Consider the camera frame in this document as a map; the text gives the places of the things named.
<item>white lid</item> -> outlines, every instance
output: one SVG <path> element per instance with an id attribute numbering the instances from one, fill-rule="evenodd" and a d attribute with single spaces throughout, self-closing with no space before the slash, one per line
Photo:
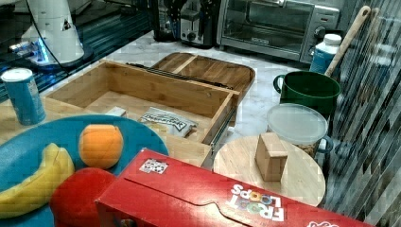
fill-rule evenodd
<path id="1" fill-rule="evenodd" d="M 336 34 L 326 34 L 323 40 L 326 44 L 331 45 L 340 45 L 341 44 L 341 36 Z"/>
<path id="2" fill-rule="evenodd" d="M 7 70 L 2 76 L 1 80 L 4 82 L 16 82 L 28 79 L 32 76 L 32 71 L 26 68 L 14 68 Z"/>
<path id="3" fill-rule="evenodd" d="M 327 133 L 324 117 L 313 109 L 298 104 L 280 104 L 268 111 L 269 128 L 281 139 L 295 145 L 311 145 Z"/>

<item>orange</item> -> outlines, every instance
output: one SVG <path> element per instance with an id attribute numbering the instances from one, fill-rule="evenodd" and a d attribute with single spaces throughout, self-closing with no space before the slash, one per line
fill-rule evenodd
<path id="1" fill-rule="evenodd" d="M 124 140 L 114 125 L 88 125 L 79 138 L 79 156 L 89 167 L 107 169 L 121 157 Z"/>

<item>wooden block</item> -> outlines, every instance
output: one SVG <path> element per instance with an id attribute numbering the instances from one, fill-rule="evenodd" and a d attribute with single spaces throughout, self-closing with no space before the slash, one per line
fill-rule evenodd
<path id="1" fill-rule="evenodd" d="M 265 182 L 280 182 L 286 166 L 288 153 L 275 133 L 259 135 L 254 156 Z"/>

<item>blue can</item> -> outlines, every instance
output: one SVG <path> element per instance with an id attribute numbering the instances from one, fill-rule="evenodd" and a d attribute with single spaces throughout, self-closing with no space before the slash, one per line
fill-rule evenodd
<path id="1" fill-rule="evenodd" d="M 46 114 L 32 71 L 25 68 L 13 68 L 6 71 L 1 76 L 1 80 L 6 86 L 18 121 L 22 125 L 35 125 L 44 120 Z"/>

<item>white bottle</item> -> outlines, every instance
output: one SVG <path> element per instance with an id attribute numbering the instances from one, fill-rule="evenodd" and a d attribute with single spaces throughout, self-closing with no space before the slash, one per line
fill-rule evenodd
<path id="1" fill-rule="evenodd" d="M 309 71 L 324 74 L 337 51 L 339 51 L 340 44 L 340 35 L 325 35 L 323 42 L 316 45 Z"/>

